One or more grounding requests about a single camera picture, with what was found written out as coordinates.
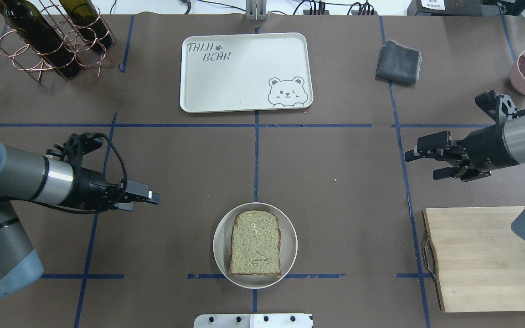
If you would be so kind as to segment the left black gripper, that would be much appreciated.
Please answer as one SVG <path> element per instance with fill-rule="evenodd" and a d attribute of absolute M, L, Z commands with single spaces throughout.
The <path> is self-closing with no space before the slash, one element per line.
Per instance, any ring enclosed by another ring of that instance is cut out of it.
<path fill-rule="evenodd" d="M 128 172 L 119 184 L 109 183 L 103 174 L 86 168 L 73 168 L 74 181 L 69 193 L 69 208 L 78 210 L 125 210 L 132 212 L 133 203 L 159 204 L 158 193 L 150 185 L 127 180 Z"/>

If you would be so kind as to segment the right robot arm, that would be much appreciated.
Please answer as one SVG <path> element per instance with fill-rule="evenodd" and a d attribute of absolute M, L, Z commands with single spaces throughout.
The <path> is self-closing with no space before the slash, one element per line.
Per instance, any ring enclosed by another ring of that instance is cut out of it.
<path fill-rule="evenodd" d="M 452 139 L 450 131 L 417 139 L 407 162 L 428 158 L 450 164 L 433 172 L 434 180 L 447 178 L 472 181 L 488 177 L 494 170 L 525 164 L 525 115 Z M 512 231 L 525 241 L 525 208 L 511 224 Z"/>

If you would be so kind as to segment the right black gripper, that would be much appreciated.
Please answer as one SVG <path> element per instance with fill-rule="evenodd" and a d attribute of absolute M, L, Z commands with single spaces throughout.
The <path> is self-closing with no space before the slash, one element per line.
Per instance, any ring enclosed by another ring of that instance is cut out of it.
<path fill-rule="evenodd" d="M 472 181 L 487 177 L 492 170 L 517 166 L 520 163 L 509 152 L 504 139 L 504 127 L 477 129 L 454 141 L 450 131 L 419 137 L 417 145 L 404 156 L 406 162 L 427 158 L 448 163 L 460 163 L 468 156 L 468 164 L 433 171 L 433 180 L 448 178 Z"/>

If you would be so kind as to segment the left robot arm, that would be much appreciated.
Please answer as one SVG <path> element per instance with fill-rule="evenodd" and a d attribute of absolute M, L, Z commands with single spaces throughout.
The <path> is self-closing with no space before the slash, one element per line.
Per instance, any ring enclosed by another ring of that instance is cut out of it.
<path fill-rule="evenodd" d="M 147 184 L 130 180 L 116 147 L 123 178 L 109 183 L 100 172 L 82 166 L 83 157 L 108 140 L 103 133 L 74 133 L 63 145 L 37 155 L 0 143 L 0 297 L 38 280 L 44 269 L 12 201 L 79 215 L 133 210 L 133 203 L 158 204 Z"/>

